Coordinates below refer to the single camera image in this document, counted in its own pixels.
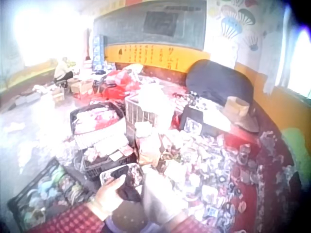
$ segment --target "wrist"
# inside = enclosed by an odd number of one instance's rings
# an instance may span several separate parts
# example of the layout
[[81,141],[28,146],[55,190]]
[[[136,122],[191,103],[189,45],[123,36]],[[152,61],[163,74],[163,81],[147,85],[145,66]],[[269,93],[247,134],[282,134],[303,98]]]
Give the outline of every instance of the wrist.
[[95,199],[91,200],[86,204],[90,211],[95,214],[101,221],[104,221],[108,216],[111,215],[111,212],[105,210],[103,206],[96,201]]

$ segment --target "person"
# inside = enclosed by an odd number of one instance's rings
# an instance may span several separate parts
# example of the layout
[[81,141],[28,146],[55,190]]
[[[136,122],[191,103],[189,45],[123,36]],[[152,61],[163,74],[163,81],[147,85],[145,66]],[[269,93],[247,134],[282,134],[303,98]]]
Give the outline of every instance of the person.
[[[58,217],[39,225],[29,233],[100,233],[104,220],[122,203],[116,190],[125,181],[125,175],[101,187],[95,198],[76,206]],[[148,219],[167,232],[172,233],[216,233],[217,229],[203,225],[194,217],[187,217],[181,209],[180,199],[172,190],[170,181],[158,172],[149,172],[144,177],[142,204]]]
[[73,72],[69,69],[66,62],[67,57],[63,57],[63,59],[58,63],[54,73],[55,82],[68,80],[73,77]]

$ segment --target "blackboard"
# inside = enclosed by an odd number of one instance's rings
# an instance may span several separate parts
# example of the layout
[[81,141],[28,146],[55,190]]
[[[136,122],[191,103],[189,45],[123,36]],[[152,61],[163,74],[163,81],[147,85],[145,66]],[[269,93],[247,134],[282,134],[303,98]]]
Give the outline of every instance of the blackboard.
[[149,1],[121,8],[94,21],[94,35],[107,44],[164,43],[202,50],[206,1]]

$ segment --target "floor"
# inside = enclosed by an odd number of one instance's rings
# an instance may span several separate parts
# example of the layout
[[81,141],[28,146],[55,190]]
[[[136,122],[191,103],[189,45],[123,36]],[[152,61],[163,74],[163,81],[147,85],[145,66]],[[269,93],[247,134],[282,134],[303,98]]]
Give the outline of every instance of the floor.
[[7,201],[16,196],[54,156],[73,154],[63,140],[71,135],[69,114],[81,107],[73,97],[55,106],[49,95],[0,115],[1,219],[12,232],[19,232]]

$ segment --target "sleeve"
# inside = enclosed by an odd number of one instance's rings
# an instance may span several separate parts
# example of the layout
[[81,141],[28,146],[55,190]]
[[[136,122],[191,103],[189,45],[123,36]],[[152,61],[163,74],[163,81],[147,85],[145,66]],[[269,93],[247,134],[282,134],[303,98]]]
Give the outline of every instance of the sleeve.
[[188,217],[175,227],[171,233],[219,233],[219,230],[202,224],[193,216]]
[[71,70],[69,69],[68,65],[67,65],[65,62],[62,62],[61,66],[62,66],[62,70],[63,70],[65,73],[68,73],[68,72],[71,71]]
[[103,226],[104,223],[82,204],[32,228],[27,233],[100,233]]

